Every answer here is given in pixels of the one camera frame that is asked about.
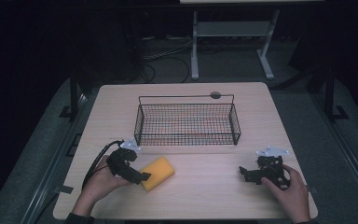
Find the human arm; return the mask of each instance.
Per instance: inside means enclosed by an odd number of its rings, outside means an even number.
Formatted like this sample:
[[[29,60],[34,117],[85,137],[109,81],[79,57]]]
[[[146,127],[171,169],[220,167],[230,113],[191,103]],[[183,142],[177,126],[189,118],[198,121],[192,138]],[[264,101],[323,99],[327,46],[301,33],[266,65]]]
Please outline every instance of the human arm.
[[[261,178],[262,183],[274,194],[284,213],[290,217],[293,223],[311,221],[307,186],[297,170],[287,165],[283,165],[283,169],[290,175],[288,189],[279,189],[265,177]]]
[[[95,172],[83,188],[80,196],[77,198],[72,213],[68,216],[70,218],[84,218],[88,219],[91,215],[94,205],[108,195],[113,190],[130,185],[131,182],[120,177],[114,177],[107,168],[106,159],[108,156],[103,156],[101,161],[95,168]]]

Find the person's left hand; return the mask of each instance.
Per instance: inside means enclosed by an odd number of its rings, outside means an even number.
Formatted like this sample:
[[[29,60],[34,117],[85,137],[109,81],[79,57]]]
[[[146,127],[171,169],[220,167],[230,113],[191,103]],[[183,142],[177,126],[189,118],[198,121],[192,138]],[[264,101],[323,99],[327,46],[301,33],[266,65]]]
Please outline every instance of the person's left hand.
[[[131,184],[131,182],[126,179],[112,175],[106,163],[108,157],[107,155],[103,156],[95,168],[95,173],[83,188],[72,213],[82,217],[89,217],[94,204],[114,189]]]

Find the wire basket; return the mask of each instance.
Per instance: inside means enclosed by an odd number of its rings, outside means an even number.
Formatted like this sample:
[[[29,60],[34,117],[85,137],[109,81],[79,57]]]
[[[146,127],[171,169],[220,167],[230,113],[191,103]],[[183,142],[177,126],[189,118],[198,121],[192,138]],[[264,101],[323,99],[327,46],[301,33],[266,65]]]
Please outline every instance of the wire basket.
[[[232,94],[139,97],[134,131],[138,146],[237,145],[240,136]]]

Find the metal mesh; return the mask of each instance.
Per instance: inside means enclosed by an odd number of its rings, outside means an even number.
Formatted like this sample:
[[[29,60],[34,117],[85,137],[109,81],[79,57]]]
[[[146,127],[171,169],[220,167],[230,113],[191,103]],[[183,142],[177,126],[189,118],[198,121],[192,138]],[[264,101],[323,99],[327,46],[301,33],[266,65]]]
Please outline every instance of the metal mesh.
[[[143,146],[237,145],[234,104],[141,105],[135,140]]]

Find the yellow sponge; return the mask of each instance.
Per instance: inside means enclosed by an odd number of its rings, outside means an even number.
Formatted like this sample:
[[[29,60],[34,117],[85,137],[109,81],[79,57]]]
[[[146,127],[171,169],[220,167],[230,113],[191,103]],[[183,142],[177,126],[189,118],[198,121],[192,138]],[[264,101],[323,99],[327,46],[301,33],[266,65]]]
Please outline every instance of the yellow sponge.
[[[165,157],[156,159],[152,163],[148,164],[140,172],[151,174],[147,181],[142,181],[142,185],[147,191],[152,190],[175,173],[172,166],[167,161],[167,159],[165,159]]]

